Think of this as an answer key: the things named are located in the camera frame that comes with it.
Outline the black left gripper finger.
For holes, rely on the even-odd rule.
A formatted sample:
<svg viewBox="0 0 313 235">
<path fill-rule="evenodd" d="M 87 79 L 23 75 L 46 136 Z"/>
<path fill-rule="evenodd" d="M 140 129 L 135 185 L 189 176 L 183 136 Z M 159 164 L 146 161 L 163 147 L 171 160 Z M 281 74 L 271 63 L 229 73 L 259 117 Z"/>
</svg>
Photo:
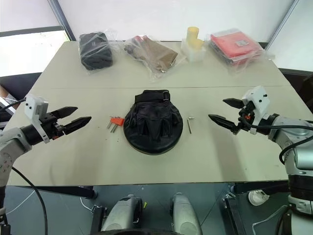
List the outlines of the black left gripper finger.
<svg viewBox="0 0 313 235">
<path fill-rule="evenodd" d="M 66 106 L 66 107 L 50 112 L 50 118 L 52 120 L 62 119 L 62 118 L 70 116 L 77 109 L 78 108 L 74 106 Z"/>
<path fill-rule="evenodd" d="M 91 117 L 80 117 L 74 121 L 72 121 L 71 123 L 65 125 L 63 127 L 63 133 L 65 135 L 68 135 L 70 133 L 73 133 L 77 130 L 79 130 L 80 128 L 86 126 L 91 120 Z"/>
</svg>

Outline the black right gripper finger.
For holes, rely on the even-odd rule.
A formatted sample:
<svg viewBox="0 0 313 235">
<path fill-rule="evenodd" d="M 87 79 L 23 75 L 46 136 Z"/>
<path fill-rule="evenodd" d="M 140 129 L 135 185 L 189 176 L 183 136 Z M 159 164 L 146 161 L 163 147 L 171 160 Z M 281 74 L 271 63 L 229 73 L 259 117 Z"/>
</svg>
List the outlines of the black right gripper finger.
<svg viewBox="0 0 313 235">
<path fill-rule="evenodd" d="M 228 129 L 228 130 L 238 130 L 238 126 L 229 120 L 227 120 L 225 117 L 222 117 L 220 115 L 213 115 L 209 114 L 208 117 L 217 125 Z"/>
<path fill-rule="evenodd" d="M 223 99 L 223 102 L 236 109 L 244 108 L 244 103 L 241 99 L 226 98 L 226 99 Z"/>
</svg>

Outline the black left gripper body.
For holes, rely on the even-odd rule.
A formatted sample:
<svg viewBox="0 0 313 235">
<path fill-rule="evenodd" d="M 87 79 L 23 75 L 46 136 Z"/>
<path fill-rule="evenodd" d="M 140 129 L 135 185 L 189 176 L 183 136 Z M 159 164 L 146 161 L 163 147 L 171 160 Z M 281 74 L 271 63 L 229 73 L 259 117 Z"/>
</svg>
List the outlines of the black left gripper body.
<svg viewBox="0 0 313 235">
<path fill-rule="evenodd" d="M 47 113 L 44 117 L 39 118 L 39 121 L 50 140 L 55 140 L 64 135 L 63 126 L 57 123 L 58 119 L 53 113 Z"/>
</svg>

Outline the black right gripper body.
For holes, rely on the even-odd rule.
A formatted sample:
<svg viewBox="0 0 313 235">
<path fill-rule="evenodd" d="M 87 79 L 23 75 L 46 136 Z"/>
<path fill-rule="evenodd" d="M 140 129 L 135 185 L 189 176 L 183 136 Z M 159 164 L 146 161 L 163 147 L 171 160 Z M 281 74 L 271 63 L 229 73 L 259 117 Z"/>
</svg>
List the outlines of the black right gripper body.
<svg viewBox="0 0 313 235">
<path fill-rule="evenodd" d="M 232 131 L 233 134 L 238 134 L 240 130 L 249 131 L 254 121 L 254 112 L 255 105 L 252 101 L 249 101 L 246 105 L 242 100 L 236 99 L 234 101 L 234 107 L 240 109 L 238 125 Z"/>
</svg>

